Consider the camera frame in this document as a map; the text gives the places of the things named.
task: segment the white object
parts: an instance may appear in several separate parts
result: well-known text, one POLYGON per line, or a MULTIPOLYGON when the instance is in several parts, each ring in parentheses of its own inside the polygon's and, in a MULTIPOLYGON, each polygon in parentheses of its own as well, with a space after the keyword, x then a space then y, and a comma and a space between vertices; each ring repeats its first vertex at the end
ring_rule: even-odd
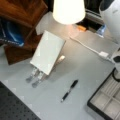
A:
POLYGON ((30 63, 49 75, 64 43, 65 40, 45 31, 30 63))
POLYGON ((99 53, 99 56, 102 57, 103 59, 109 60, 111 62, 111 59, 109 58, 109 54, 108 53, 101 51, 99 53))
POLYGON ((120 0, 103 1, 100 14, 110 33, 120 44, 120 0))
POLYGON ((54 0, 53 17, 62 24, 74 24, 85 17, 84 0, 54 0))

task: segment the lamp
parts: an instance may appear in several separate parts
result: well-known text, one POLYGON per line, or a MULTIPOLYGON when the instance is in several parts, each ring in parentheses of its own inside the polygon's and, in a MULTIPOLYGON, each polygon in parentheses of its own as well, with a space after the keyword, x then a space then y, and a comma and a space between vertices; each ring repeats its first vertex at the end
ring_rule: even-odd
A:
POLYGON ((75 29, 71 24, 85 17, 84 0, 54 0, 53 17, 57 22, 67 25, 67 31, 73 34, 75 29))

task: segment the lamp shade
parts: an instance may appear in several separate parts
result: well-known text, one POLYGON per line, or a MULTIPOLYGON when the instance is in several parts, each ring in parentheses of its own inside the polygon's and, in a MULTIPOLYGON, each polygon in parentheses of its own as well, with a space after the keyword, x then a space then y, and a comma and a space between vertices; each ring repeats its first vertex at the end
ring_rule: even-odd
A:
POLYGON ((61 24, 74 24, 85 17, 84 0, 54 0, 53 17, 61 24))

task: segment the cable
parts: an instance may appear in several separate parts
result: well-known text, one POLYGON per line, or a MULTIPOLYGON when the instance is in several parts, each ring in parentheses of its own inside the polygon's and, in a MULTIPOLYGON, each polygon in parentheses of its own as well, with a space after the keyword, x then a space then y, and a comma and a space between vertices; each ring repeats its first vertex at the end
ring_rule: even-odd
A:
POLYGON ((99 53, 98 51, 96 51, 96 50, 88 47, 87 45, 83 44, 82 42, 80 42, 79 40, 77 40, 77 39, 75 39, 75 38, 70 37, 70 39, 78 42, 79 44, 81 44, 81 45, 84 46, 85 48, 89 49, 90 51, 96 53, 97 55, 99 55, 99 56, 102 57, 103 59, 112 62, 111 59, 108 57, 108 55, 109 55, 108 53, 103 52, 103 51, 101 51, 101 52, 99 53))

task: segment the black pen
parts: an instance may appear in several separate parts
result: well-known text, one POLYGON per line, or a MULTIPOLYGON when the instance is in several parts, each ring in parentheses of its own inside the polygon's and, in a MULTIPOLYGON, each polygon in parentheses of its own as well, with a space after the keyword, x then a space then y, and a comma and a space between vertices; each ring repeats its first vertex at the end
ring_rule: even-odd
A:
POLYGON ((63 96, 61 102, 63 102, 67 96, 70 94, 71 90, 76 86, 76 84, 78 83, 78 80, 75 80, 72 85, 70 86, 70 89, 65 93, 65 95, 63 96))

